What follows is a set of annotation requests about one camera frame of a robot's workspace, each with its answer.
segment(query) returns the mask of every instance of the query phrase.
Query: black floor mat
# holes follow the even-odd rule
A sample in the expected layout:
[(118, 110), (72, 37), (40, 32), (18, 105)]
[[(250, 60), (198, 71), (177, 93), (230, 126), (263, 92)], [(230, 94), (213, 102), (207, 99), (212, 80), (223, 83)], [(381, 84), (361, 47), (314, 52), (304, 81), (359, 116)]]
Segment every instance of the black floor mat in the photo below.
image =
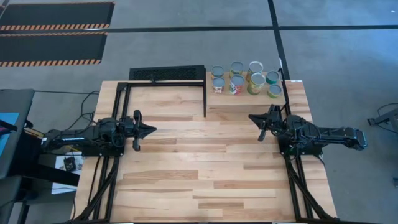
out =
[(1, 34), (0, 67), (101, 63), (105, 32)]
[(130, 68), (129, 80), (203, 80), (203, 65)]
[(0, 30), (107, 28), (113, 2), (10, 4), (0, 19)]

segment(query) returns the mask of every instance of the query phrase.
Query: blue object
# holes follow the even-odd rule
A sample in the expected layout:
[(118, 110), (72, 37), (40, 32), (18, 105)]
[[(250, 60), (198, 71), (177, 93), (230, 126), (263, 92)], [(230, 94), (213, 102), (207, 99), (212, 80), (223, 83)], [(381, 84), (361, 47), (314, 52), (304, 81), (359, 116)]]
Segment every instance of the blue object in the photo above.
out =
[[(5, 121), (9, 124), (14, 125), (17, 122), (19, 113), (0, 113), (0, 120)], [(10, 134), (5, 134), (0, 136), (0, 156), (4, 148), (6, 147), (6, 143)]]

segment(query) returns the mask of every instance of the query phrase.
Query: white paper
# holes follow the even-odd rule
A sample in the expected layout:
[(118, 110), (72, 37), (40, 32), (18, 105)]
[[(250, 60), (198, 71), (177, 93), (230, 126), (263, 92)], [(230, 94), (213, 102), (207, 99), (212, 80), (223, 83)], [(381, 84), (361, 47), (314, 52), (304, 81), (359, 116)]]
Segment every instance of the white paper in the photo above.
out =
[[(65, 156), (57, 156), (57, 160), (55, 161), (55, 168), (65, 170), (65, 164), (63, 163), (63, 160), (69, 157), (75, 157), (76, 171), (73, 171), (73, 173), (80, 175), (81, 168), (83, 167), (84, 162), (83, 157), (81, 156), (81, 152), (68, 152), (65, 154)], [(77, 187), (66, 184), (53, 183), (51, 194), (62, 194), (66, 192), (76, 191), (74, 189), (77, 189)]]

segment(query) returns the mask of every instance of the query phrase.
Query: white sticker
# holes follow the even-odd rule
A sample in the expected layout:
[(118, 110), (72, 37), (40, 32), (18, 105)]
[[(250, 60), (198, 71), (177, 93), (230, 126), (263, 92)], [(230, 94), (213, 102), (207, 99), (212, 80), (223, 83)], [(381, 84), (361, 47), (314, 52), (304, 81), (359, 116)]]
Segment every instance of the white sticker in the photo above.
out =
[(64, 140), (64, 141), (75, 141), (75, 140), (84, 140), (84, 138), (83, 137), (80, 137), (80, 138), (64, 138), (62, 140)]
[(42, 145), (43, 145), (43, 143), (44, 143), (45, 141), (47, 141), (47, 138), (46, 138), (46, 137), (42, 138)]

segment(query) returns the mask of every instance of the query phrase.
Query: can lid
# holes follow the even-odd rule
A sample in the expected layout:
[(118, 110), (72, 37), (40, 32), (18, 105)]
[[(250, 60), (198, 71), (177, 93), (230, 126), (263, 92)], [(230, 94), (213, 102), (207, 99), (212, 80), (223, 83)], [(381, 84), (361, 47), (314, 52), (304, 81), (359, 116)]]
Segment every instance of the can lid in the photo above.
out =
[(241, 62), (234, 62), (231, 65), (231, 69), (237, 72), (243, 70), (243, 64)]
[(212, 72), (212, 74), (214, 74), (214, 75), (224, 75), (224, 69), (223, 69), (223, 67), (221, 67), (221, 66), (214, 66), (212, 69), (211, 69), (211, 72)]
[(271, 71), (267, 73), (267, 78), (272, 81), (279, 80), (279, 74), (275, 71)]
[(225, 85), (224, 78), (218, 77), (213, 79), (213, 86), (214, 87), (223, 87)]
[(234, 85), (243, 85), (244, 78), (241, 75), (234, 75), (231, 78), (231, 83), (233, 83)]
[(264, 67), (262, 66), (261, 62), (253, 61), (253, 62), (250, 62), (249, 69), (254, 71), (254, 72), (262, 72)]
[(266, 78), (261, 73), (254, 73), (251, 80), (256, 85), (263, 85), (266, 82)]
[(279, 85), (274, 84), (269, 86), (269, 91), (272, 94), (279, 95), (280, 93), (282, 93), (282, 88)]

